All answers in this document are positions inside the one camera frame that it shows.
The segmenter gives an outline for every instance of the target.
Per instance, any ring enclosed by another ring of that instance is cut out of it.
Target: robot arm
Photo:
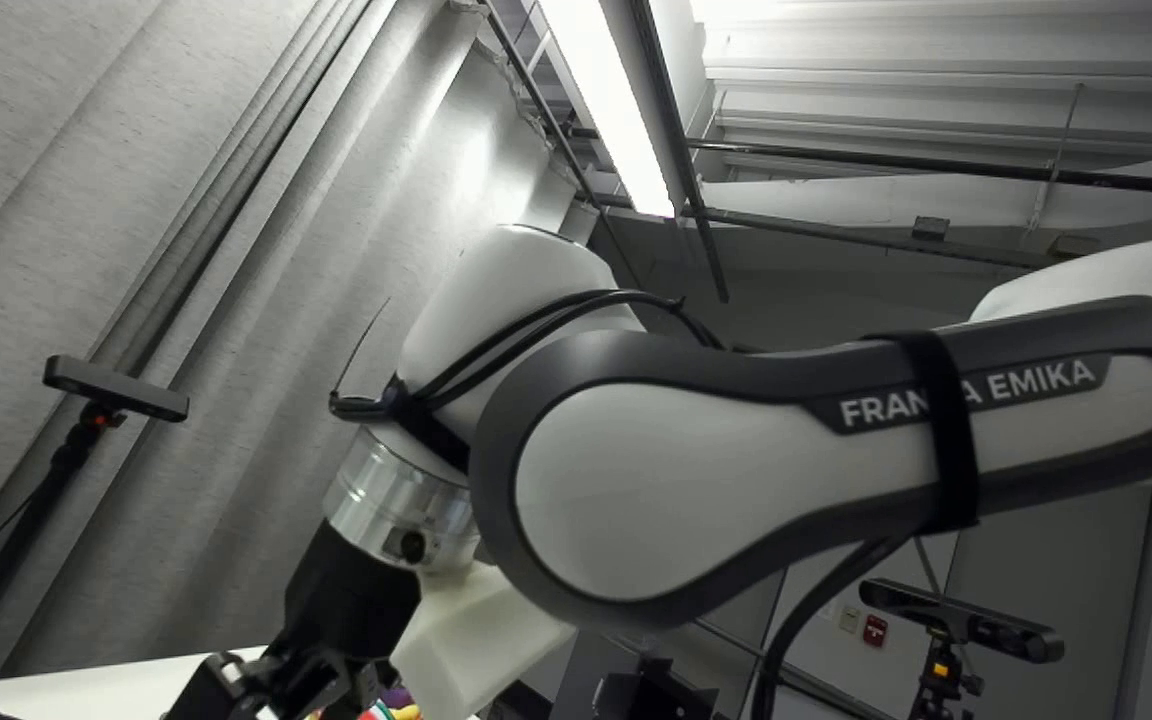
[[[979,510],[1152,479],[1152,242],[1057,273],[988,295],[1005,319],[937,331]],[[682,625],[809,550],[925,526],[926,380],[888,339],[737,357],[597,308],[495,372],[458,365],[521,317],[613,288],[590,252],[540,230],[458,259],[408,331],[399,405],[334,405],[362,431],[240,697],[287,714],[340,674],[316,655],[391,655],[429,714],[469,714],[571,625]]]
[[[996,291],[982,308],[1005,319],[937,331],[971,410],[979,510],[1152,479],[1152,242],[1086,264]],[[926,388],[888,339],[737,357],[586,323],[483,396],[464,424],[483,547],[579,629],[695,619],[937,509]]]

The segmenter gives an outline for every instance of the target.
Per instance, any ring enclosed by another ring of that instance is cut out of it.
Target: white wall
[[[0,482],[310,0],[0,0]]]
[[[1152,0],[695,4],[731,139],[1011,163],[1064,147],[1074,166],[1152,155]]]

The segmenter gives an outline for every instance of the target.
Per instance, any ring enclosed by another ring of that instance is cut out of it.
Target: metal rod
[[[503,61],[510,64],[510,70],[517,70],[521,84],[527,88],[527,99],[533,99],[536,111],[540,111],[543,137],[559,147],[559,155],[568,161],[568,166],[571,166],[571,174],[577,174],[579,200],[599,212],[599,225],[605,225],[605,230],[607,230],[613,255],[621,259],[621,268],[628,273],[628,279],[639,284],[639,276],[630,273],[630,264],[628,264],[628,255],[621,252],[621,241],[615,241],[615,230],[613,230],[613,225],[607,225],[607,207],[597,200],[599,193],[590,193],[590,184],[586,184],[586,174],[585,174],[585,166],[579,166],[579,161],[577,161],[577,153],[571,153],[571,143],[568,143],[568,130],[563,130],[559,121],[546,111],[546,105],[543,105],[543,94],[540,94],[540,88],[536,88],[536,80],[533,80],[533,70],[527,70],[527,61],[510,46],[506,27],[498,25],[493,0],[483,0],[483,6],[489,6],[489,25],[493,25],[493,32],[495,32],[495,44],[503,46]]]
[[[0,541],[0,601],[4,586],[24,568],[33,542],[73,490],[73,479],[84,470],[89,454],[97,452],[99,435],[115,424],[115,406],[89,405],[84,414],[69,426],[63,443],[55,447],[47,474],[36,482],[36,490],[18,503],[24,510],[11,521],[11,532]]]
[[[1111,720],[1132,720],[1142,682],[1142,650],[1148,650],[1148,625],[1152,625],[1152,488],[1142,509],[1142,541],[1135,554],[1135,590],[1129,614],[1129,648],[1114,680]]]
[[[1052,207],[1052,197],[1057,197],[1057,184],[1058,184],[1058,171],[1064,171],[1066,130],[1073,130],[1074,111],[1079,111],[1079,99],[1083,99],[1083,84],[1073,84],[1064,126],[1058,126],[1058,143],[1052,153],[1052,174],[1042,184],[1041,207],[1032,212],[1032,230],[1042,227],[1042,219],[1047,219],[1047,207]]]
[[[672,80],[668,80],[668,64],[664,64],[664,46],[659,46],[653,4],[647,0],[628,0],[625,4],[625,20],[630,25],[636,46],[621,46],[621,52],[639,52],[639,61],[643,61],[647,90],[653,90],[653,99],[659,106],[655,121],[659,121],[659,130],[668,139],[668,161],[675,166],[675,179],[682,184],[682,200],[686,200],[682,212],[695,219],[695,235],[699,235],[699,252],[703,252],[713,288],[728,302],[731,298],[728,273],[722,273],[721,247],[714,247],[713,227],[708,227],[713,217],[703,207],[703,193],[699,193],[699,179],[695,179],[682,117],[679,117],[679,105],[672,94]]]
[[[747,648],[747,643],[741,643],[737,634],[728,634],[728,632],[721,632],[721,629],[713,629],[713,625],[703,625],[703,619],[695,619],[690,629],[708,632],[708,634],[721,641],[721,643],[731,643],[737,650],[742,650],[742,655],[750,655],[750,661],[763,661],[759,648]],[[868,707],[863,699],[856,699],[856,697],[840,692],[834,682],[826,682],[826,680],[819,680],[819,674],[812,674],[812,671],[804,671],[804,669],[792,669],[792,662],[780,669],[780,682],[792,686],[792,692],[812,697],[812,699],[824,703],[824,707],[843,710],[849,720],[892,720],[888,710],[877,710],[877,707]]]
[[[536,70],[536,64],[546,54],[551,32],[540,34],[536,52],[527,54],[527,75]]]
[[[659,225],[659,217],[630,212],[628,200],[621,200],[621,207],[613,207],[613,217],[621,217],[621,219],[655,219]],[[975,252],[975,247],[943,247],[943,242],[900,242],[900,241],[868,235],[868,230],[856,230],[856,227],[804,225],[804,219],[731,212],[731,207],[708,207],[708,219],[741,225],[741,227],[763,227],[763,230],[788,230],[788,235],[804,235],[804,241],[834,241],[834,242],[911,252],[911,255],[943,255],[943,259],[971,259],[971,264],[1024,268],[1024,273],[1047,268],[1047,259],[1041,259],[1041,255]]]
[[[840,147],[796,147],[796,143],[737,143],[737,139],[686,139],[686,147],[722,153],[722,155],[880,163],[880,166],[911,166],[911,171],[961,171],[961,174],[1005,174],[1005,179],[1042,179],[1042,184],[1052,179],[1052,166],[1032,166],[1032,163],[975,163],[975,161],[941,161],[941,155],[888,155],[888,153],[840,153]],[[1152,193],[1152,174],[1090,171],[1090,166],[1058,166],[1057,184]]]

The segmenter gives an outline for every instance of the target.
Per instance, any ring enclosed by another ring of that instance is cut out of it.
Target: ceiling light fixture
[[[577,90],[599,126],[615,174],[636,212],[672,217],[659,155],[630,94],[621,46],[599,0],[540,0],[543,20],[568,61]]]

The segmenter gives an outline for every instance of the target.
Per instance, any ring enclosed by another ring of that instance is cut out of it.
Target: franka emika robot
[[[332,410],[361,435],[283,632],[207,655],[166,720],[361,714],[396,674],[422,720],[464,720],[577,629],[675,629],[859,542],[763,648],[747,714],[768,720],[796,629],[905,541],[1152,479],[1152,242],[1011,279],[969,323],[731,353],[586,247],[510,227],[434,284],[385,396]],[[1011,614],[900,584],[863,601],[930,629],[917,720],[951,714],[961,641],[1058,655]]]

